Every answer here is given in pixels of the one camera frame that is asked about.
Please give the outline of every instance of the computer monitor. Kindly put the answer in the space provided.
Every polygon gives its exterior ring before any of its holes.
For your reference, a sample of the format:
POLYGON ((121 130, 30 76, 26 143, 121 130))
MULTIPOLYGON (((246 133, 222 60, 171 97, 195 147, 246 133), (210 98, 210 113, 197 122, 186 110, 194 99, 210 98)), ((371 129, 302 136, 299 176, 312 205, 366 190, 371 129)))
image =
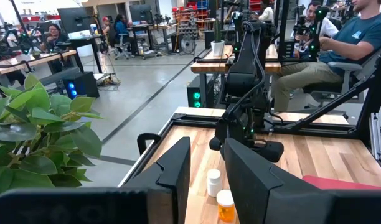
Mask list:
POLYGON ((129 11, 133 21, 147 21, 148 23, 153 23, 152 8, 150 5, 142 4, 129 6, 129 11))
POLYGON ((91 29, 93 18, 87 15, 84 7, 58 9, 58 13, 68 34, 91 29))

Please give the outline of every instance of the gray floor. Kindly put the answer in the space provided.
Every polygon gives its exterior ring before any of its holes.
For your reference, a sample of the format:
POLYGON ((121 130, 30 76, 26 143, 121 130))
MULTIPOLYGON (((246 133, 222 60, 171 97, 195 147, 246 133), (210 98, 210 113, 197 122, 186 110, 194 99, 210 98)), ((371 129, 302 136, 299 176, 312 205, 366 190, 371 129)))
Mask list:
MULTIPOLYGON (((204 43, 199 42, 195 56, 205 53, 204 43)), ((93 105, 105 118, 92 122, 92 129, 103 141, 103 156, 92 159, 97 166, 88 167, 86 175, 93 182, 84 182, 84 186, 116 187, 139 157, 137 136, 159 132, 178 106, 187 106, 186 85, 196 77, 189 66, 193 58, 193 55, 168 55, 146 60, 116 61, 113 56, 110 60, 100 59, 104 72, 115 72, 121 85, 115 91, 100 90, 93 105)), ((97 71, 93 57, 82 58, 82 62, 85 70, 97 71)), ((38 77, 50 75, 46 65, 35 69, 38 77)), ((316 104, 309 95, 296 91, 289 110, 300 110, 308 103, 316 104)), ((338 110, 346 111, 349 122, 355 124, 361 107, 346 103, 338 110)))

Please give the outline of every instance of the white pot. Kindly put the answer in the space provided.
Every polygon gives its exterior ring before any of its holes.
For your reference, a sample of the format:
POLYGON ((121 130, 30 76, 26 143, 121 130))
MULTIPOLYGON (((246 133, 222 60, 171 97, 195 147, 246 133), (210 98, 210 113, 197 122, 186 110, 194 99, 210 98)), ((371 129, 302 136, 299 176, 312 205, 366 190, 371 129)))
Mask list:
POLYGON ((221 40, 221 42, 211 41, 211 48, 213 50, 213 56, 220 57, 222 56, 223 47, 225 46, 225 42, 221 40))

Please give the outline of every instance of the green led light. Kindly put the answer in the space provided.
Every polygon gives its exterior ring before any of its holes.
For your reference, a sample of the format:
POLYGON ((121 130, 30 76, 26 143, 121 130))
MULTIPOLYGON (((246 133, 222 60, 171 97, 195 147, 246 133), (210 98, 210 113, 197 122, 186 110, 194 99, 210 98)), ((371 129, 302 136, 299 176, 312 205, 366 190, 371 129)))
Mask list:
POLYGON ((193 99, 195 99, 195 100, 200 99, 200 93, 194 93, 193 94, 193 99))

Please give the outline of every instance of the orange pill bottle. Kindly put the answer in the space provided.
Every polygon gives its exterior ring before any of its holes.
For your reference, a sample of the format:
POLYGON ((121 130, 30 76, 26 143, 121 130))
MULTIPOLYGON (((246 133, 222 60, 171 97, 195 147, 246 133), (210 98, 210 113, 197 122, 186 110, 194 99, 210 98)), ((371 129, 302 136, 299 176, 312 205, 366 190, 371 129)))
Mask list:
POLYGON ((230 190, 221 190, 217 194, 218 216, 224 222, 232 222, 235 219, 235 204, 230 190))

